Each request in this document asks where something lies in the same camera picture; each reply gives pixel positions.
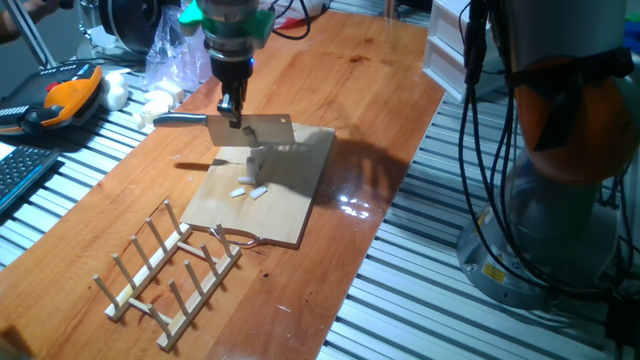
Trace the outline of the person's hand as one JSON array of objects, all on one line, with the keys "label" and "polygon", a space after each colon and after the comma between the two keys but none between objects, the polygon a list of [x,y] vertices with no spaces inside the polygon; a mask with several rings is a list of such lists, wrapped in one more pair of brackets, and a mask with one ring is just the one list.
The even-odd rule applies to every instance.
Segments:
[{"label": "person's hand", "polygon": [[59,9],[58,0],[26,0],[24,9],[32,17],[46,17]]}]

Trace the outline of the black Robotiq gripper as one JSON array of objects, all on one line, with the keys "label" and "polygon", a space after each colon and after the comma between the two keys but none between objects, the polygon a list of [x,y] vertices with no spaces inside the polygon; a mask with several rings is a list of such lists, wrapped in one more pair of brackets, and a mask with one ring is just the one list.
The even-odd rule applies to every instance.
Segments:
[{"label": "black Robotiq gripper", "polygon": [[242,111],[253,65],[253,58],[238,61],[211,59],[212,74],[222,85],[223,97],[218,102],[217,110],[234,129],[240,129],[242,125]]}]

